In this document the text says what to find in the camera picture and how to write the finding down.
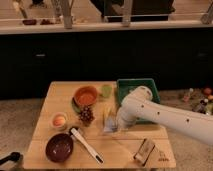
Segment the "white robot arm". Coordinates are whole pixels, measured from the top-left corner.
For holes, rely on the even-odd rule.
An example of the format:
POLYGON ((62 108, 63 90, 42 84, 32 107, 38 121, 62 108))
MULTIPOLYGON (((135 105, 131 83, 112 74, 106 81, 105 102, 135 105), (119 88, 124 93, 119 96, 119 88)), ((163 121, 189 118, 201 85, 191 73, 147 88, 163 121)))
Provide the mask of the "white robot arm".
POLYGON ((152 98, 153 93, 146 86, 126 95, 117 111, 118 127, 126 129, 137 119, 145 119, 213 146, 213 116, 157 104, 152 98))

